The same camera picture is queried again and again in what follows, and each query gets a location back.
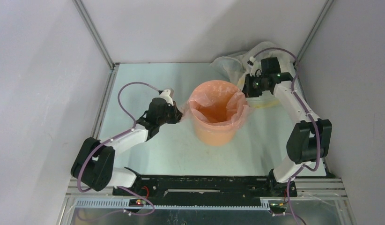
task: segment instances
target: orange bucket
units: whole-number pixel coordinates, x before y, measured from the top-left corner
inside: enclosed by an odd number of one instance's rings
[[[202,142],[211,146],[221,146],[232,140],[237,131],[238,123],[224,126],[217,126],[216,123],[226,122],[230,118],[230,106],[227,108],[227,105],[237,92],[241,92],[237,86],[219,80],[202,83],[192,92],[190,99],[204,96],[205,102],[208,103],[208,105],[199,104],[197,107],[196,101],[188,102],[190,108],[200,112],[193,112],[192,115],[195,133]],[[204,116],[205,121],[199,119],[197,114],[201,117]]]

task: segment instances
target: light blue tabletop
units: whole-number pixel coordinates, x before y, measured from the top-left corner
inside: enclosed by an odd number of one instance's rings
[[[173,99],[180,108],[192,91],[209,80],[228,80],[214,71],[209,63],[121,64],[105,111],[100,139],[129,129],[132,120],[118,105],[120,88],[130,82],[146,82],[160,90],[172,88]],[[144,85],[127,87],[121,100],[138,119],[158,93]],[[256,109],[234,139],[211,147],[195,135],[189,119],[176,125],[165,124],[148,142],[139,144],[115,159],[115,167],[130,167],[141,174],[267,176],[279,165],[286,153],[286,142],[293,129],[287,112],[278,104]],[[303,170],[299,176],[325,176],[323,163],[316,172]]]

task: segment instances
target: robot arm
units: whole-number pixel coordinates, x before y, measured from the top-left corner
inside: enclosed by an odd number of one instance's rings
[[[107,186],[123,186],[129,188],[136,180],[136,173],[126,168],[113,168],[114,158],[131,147],[150,140],[159,132],[159,127],[165,123],[180,122],[182,113],[172,99],[173,90],[160,91],[159,97],[154,98],[148,110],[136,121],[136,126],[130,132],[124,132],[117,138],[108,138],[105,145],[94,153],[85,167],[81,181],[95,191]],[[71,175],[78,178],[82,165],[88,155],[101,144],[93,137],[86,139],[71,168]]]
[[[256,71],[260,63],[261,74],[257,76]],[[262,59],[260,63],[252,57],[248,62],[251,71],[245,75],[243,92],[247,98],[254,98],[261,96],[263,91],[270,91],[295,124],[286,145],[288,156],[270,171],[267,178],[272,180],[273,184],[286,183],[303,165],[309,165],[317,160],[317,139],[309,115],[318,126],[321,158],[328,154],[332,124],[314,113],[298,90],[292,90],[293,77],[290,73],[281,73],[276,57]]]

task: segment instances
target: cable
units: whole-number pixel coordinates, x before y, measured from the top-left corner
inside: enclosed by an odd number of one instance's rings
[[[107,214],[104,214],[104,215],[99,216],[99,217],[94,218],[94,219],[83,219],[83,218],[81,218],[81,216],[79,215],[79,210],[78,210],[78,211],[77,211],[77,217],[78,217],[78,219],[81,220],[81,221],[90,223],[90,222],[94,222],[94,221],[96,221],[96,220],[100,220],[100,219],[102,219],[102,218],[104,218],[104,217],[106,217],[106,216],[109,216],[109,215],[111,215],[111,214],[118,213],[118,212],[128,213],[129,215],[135,215],[135,216],[146,216],[146,215],[149,215],[149,214],[151,214],[151,213],[153,213],[153,212],[155,211],[155,206],[154,206],[154,204],[153,204],[150,200],[148,200],[147,197],[144,198],[144,197],[142,197],[142,196],[136,194],[135,192],[133,192],[133,191],[127,189],[126,187],[118,186],[117,188],[120,188],[120,189],[122,189],[122,190],[124,190],[124,191],[126,191],[126,192],[128,192],[128,193],[130,193],[130,194],[132,194],[132,195],[134,195],[134,196],[136,196],[136,197],[138,197],[139,199],[142,199],[142,200],[146,201],[149,205],[151,205],[151,207],[152,207],[151,211],[150,211],[150,212],[146,212],[146,213],[135,213],[135,212],[131,212],[131,211],[128,211],[128,210],[126,210],[126,209],[123,209],[123,210],[115,210],[115,211],[111,211],[111,212],[109,212],[109,213],[107,213]]]
[[[148,190],[148,187],[143,186],[141,189],[145,189],[147,191],[146,198],[150,195],[150,191]]]
[[[279,51],[283,51],[283,52],[286,52],[288,53],[289,55],[291,55],[293,57],[293,59],[295,60],[296,62],[296,68],[298,67],[299,65],[299,60],[297,59],[297,57],[291,53],[290,51],[286,50],[286,49],[283,49],[283,48],[278,48],[278,47],[270,47],[270,48],[265,48],[263,50],[261,50],[260,52],[256,53],[253,57],[256,58],[256,56],[258,56],[259,54],[265,52],[265,51],[268,51],[268,50],[279,50]],[[310,171],[317,171],[318,168],[319,168],[319,160],[321,158],[321,144],[320,144],[320,138],[319,138],[319,130],[318,130],[318,126],[314,120],[314,118],[311,116],[311,112],[309,111],[309,109],[307,108],[307,106],[304,104],[304,102],[302,101],[302,99],[299,97],[299,95],[297,94],[297,92],[295,91],[295,82],[297,80],[297,78],[299,77],[299,74],[297,73],[296,71],[296,75],[295,77],[293,78],[292,80],[292,93],[293,95],[295,96],[295,98],[297,99],[297,101],[300,103],[300,105],[303,107],[304,109],[304,112],[306,113],[306,115],[310,118],[313,126],[314,126],[314,130],[315,130],[315,136],[316,136],[316,139],[317,139],[317,158],[316,158],[316,163],[315,163],[315,167],[314,168],[310,168],[309,166],[307,165],[303,165],[305,168],[309,169]]]
[[[283,52],[286,52],[288,53],[289,55],[291,55],[293,57],[293,59],[295,60],[295,63],[296,63],[296,68],[297,66],[299,65],[299,60],[297,59],[297,57],[291,53],[290,51],[286,50],[286,49],[283,49],[283,48],[278,48],[278,47],[270,47],[270,48],[266,48],[266,49],[263,49],[261,50],[260,52],[256,53],[253,57],[256,58],[256,56],[258,56],[259,54],[267,51],[267,50],[279,50],[279,51],[283,51]],[[299,97],[299,95],[297,94],[297,92],[295,91],[295,82],[298,78],[298,73],[297,73],[297,70],[296,70],[296,74],[295,74],[295,77],[293,78],[292,80],[292,94],[295,96],[295,98],[298,100],[298,102],[300,103],[300,105],[302,106],[302,108],[304,109],[304,112],[306,113],[306,115],[308,116],[308,118],[311,120],[313,126],[314,126],[314,130],[315,130],[315,137],[316,137],[316,140],[317,140],[317,157],[316,157],[316,162],[315,162],[315,167],[314,168],[310,168],[309,166],[307,165],[303,165],[302,167],[300,167],[296,173],[294,173],[289,179],[288,179],[288,184],[286,186],[286,195],[288,197],[288,202],[289,202],[289,208],[290,208],[290,212],[291,212],[291,215],[293,216],[293,218],[295,219],[296,223],[299,224],[297,218],[301,219],[301,217],[299,217],[298,215],[296,215],[293,211],[293,208],[292,208],[292,204],[290,204],[290,195],[289,195],[289,187],[290,187],[290,182],[292,181],[293,178],[295,178],[304,168],[307,168],[309,169],[310,171],[317,171],[318,168],[319,168],[319,160],[320,160],[320,156],[321,156],[321,144],[320,144],[320,138],[319,138],[319,129],[318,129],[318,126],[314,120],[314,118],[312,117],[311,115],[311,112],[309,111],[309,109],[307,108],[307,106],[304,104],[303,100]]]
[[[290,213],[292,214],[293,218],[295,219],[296,223],[299,224],[299,222],[297,221],[297,217],[298,215],[295,214],[295,212],[293,211],[293,208],[292,208],[292,204],[290,203],[290,195],[289,195],[289,187],[290,187],[290,182],[292,181],[293,178],[295,178],[302,170],[304,169],[304,167],[300,167],[296,173],[294,173],[289,179],[288,179],[288,183],[286,185],[286,196],[288,197],[288,202],[289,202],[289,208],[290,208]]]
[[[256,72],[255,72],[255,76],[257,76],[257,71],[260,71],[260,75],[261,75],[261,70],[257,69]]]
[[[127,83],[125,84],[118,92],[118,104],[119,106],[121,107],[121,109],[130,117],[132,118],[133,120],[133,128],[136,126],[136,119],[123,107],[122,103],[121,103],[121,93],[122,91],[129,85],[132,85],[132,84],[143,84],[143,85],[146,85],[154,90],[156,90],[157,92],[160,92],[158,88],[148,84],[148,83],[144,83],[144,82],[131,82],[131,83]]]
[[[120,137],[122,137],[122,136],[124,136],[124,135],[126,135],[126,134],[128,134],[128,133],[130,133],[131,131],[132,131],[132,129],[134,129],[135,127],[136,127],[136,119],[123,107],[123,105],[122,105],[122,103],[121,103],[121,99],[120,99],[120,96],[121,96],[121,93],[122,93],[122,91],[127,87],[127,86],[129,86],[129,85],[132,85],[132,84],[143,84],[143,85],[146,85],[146,86],[148,86],[148,87],[150,87],[150,88],[152,88],[152,89],[154,89],[154,90],[156,90],[157,92],[160,92],[160,90],[159,89],[157,89],[156,87],[154,87],[154,86],[152,86],[152,85],[150,85],[150,84],[148,84],[148,83],[144,83],[144,82],[131,82],[131,83],[128,83],[128,84],[126,84],[126,85],[124,85],[120,90],[119,90],[119,92],[118,92],[118,104],[119,104],[119,106],[121,107],[121,109],[133,120],[133,125],[132,125],[132,127],[130,128],[130,129],[128,129],[128,130],[126,130],[126,131],[124,131],[124,132],[122,132],[122,133],[120,133],[120,134],[117,134],[117,135],[115,135],[114,137],[112,137],[112,138],[109,138],[109,139],[107,139],[107,140],[105,140],[105,141],[103,141],[102,143],[100,143],[98,146],[96,146],[92,151],[91,151],[91,153],[88,155],[88,157],[86,158],[86,160],[84,161],[84,163],[82,164],[82,167],[81,167],[81,170],[80,170],[80,172],[79,172],[79,174],[78,174],[78,179],[77,179],[77,188],[78,188],[78,190],[80,191],[80,192],[87,192],[87,191],[89,191],[89,190],[91,190],[92,188],[87,188],[87,189],[82,189],[82,187],[81,187],[81,179],[82,179],[82,175],[83,175],[83,171],[85,170],[85,168],[86,168],[86,166],[87,166],[87,164],[88,164],[88,162],[90,161],[90,159],[93,157],[93,155],[102,147],[102,146],[104,146],[105,144],[107,144],[107,143],[109,143],[109,142],[111,142],[111,141],[114,141],[114,140],[117,140],[118,138],[120,138]],[[149,214],[151,214],[151,213],[153,213],[154,211],[155,211],[155,206],[154,206],[154,204],[150,201],[150,200],[148,200],[147,198],[144,198],[144,197],[142,197],[142,196],[140,196],[140,195],[138,195],[138,194],[136,194],[135,192],[133,192],[133,191],[131,191],[131,190],[129,190],[129,189],[127,189],[126,187],[118,187],[118,188],[120,188],[120,189],[122,189],[122,190],[124,190],[124,191],[126,191],[126,192],[128,192],[128,193],[130,193],[130,194],[132,194],[132,195],[134,195],[134,196],[136,196],[136,197],[138,197],[138,198],[140,198],[140,199],[143,199],[144,201],[146,201],[146,202],[148,202],[151,206],[152,206],[152,210],[150,211],[150,212],[148,212],[148,213],[134,213],[134,212],[129,212],[129,211],[127,211],[127,210],[116,210],[116,211],[112,211],[112,212],[110,212],[110,213],[107,213],[107,214],[105,214],[105,215],[103,215],[103,216],[101,216],[101,217],[99,217],[99,218],[95,218],[95,219],[93,219],[93,220],[84,220],[84,219],[82,219],[82,218],[80,218],[80,216],[79,216],[79,214],[77,214],[77,217],[79,218],[79,219],[81,219],[82,221],[86,221],[86,222],[88,222],[88,221],[95,221],[95,220],[98,220],[98,219],[102,219],[102,218],[104,218],[104,217],[106,217],[106,216],[108,216],[108,215],[111,215],[111,214],[113,214],[113,213],[117,213],[117,212],[128,212],[129,213],[129,215],[136,215],[136,216],[146,216],[146,215],[149,215]]]
[[[129,212],[129,211],[127,211],[130,215],[135,215],[135,216],[146,216],[146,215],[150,215],[151,213],[153,213],[153,212],[155,211],[155,206],[154,206],[154,204],[153,204],[150,200],[148,200],[147,198],[142,197],[142,196],[136,194],[135,192],[133,192],[133,191],[127,189],[126,187],[118,186],[117,188],[120,188],[120,189],[122,189],[122,190],[124,190],[124,191],[130,193],[131,195],[134,195],[134,196],[136,196],[136,197],[138,197],[138,198],[140,198],[140,199],[143,199],[144,201],[148,202],[148,203],[151,205],[151,207],[152,207],[151,211],[150,211],[150,212],[146,212],[146,213],[135,213],[135,212]]]
[[[274,204],[276,206],[283,206],[285,204],[288,204],[288,201],[286,201],[286,189],[284,191],[284,197],[283,197],[283,202],[279,203],[279,204]]]
[[[100,143],[98,146],[96,146],[92,151],[91,153],[88,155],[88,157],[86,158],[85,162],[82,164],[82,167],[81,167],[81,170],[80,170],[80,173],[78,174],[78,180],[77,180],[77,188],[80,192],[87,192],[89,190],[91,190],[91,188],[87,188],[87,189],[82,189],[81,187],[81,179],[82,179],[82,174],[83,174],[83,171],[85,170],[86,168],[86,165],[88,164],[89,160],[93,157],[93,155],[105,144],[109,143],[111,140],[117,140],[118,138],[130,133],[132,131],[132,129],[134,129],[136,127],[136,119],[123,107],[122,103],[121,103],[121,93],[122,91],[129,85],[132,85],[132,84],[143,84],[143,85],[146,85],[154,90],[156,90],[157,92],[159,92],[159,89],[157,89],[156,87],[154,86],[151,86],[150,84],[148,83],[144,83],[144,82],[131,82],[131,83],[127,83],[125,84],[118,92],[118,104],[119,106],[121,107],[121,109],[133,120],[133,125],[132,127],[129,129],[129,130],[126,130],[120,134],[117,134],[115,135],[114,137],[112,138],[109,138],[107,140],[105,140],[104,142]]]

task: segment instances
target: white plastic bag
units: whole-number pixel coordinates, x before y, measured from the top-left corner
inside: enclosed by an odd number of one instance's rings
[[[270,47],[277,47],[277,45],[269,41],[261,42],[248,52],[238,52],[232,55],[219,57],[215,59],[210,65],[219,73],[227,76],[232,84],[236,85],[239,89],[242,90],[245,83],[244,74],[250,72],[251,70],[248,65],[249,58],[261,50]],[[256,60],[260,61],[268,57],[278,58],[281,72],[289,72],[294,74],[294,68],[290,64],[290,55],[286,52],[279,50],[269,50],[258,55]]]

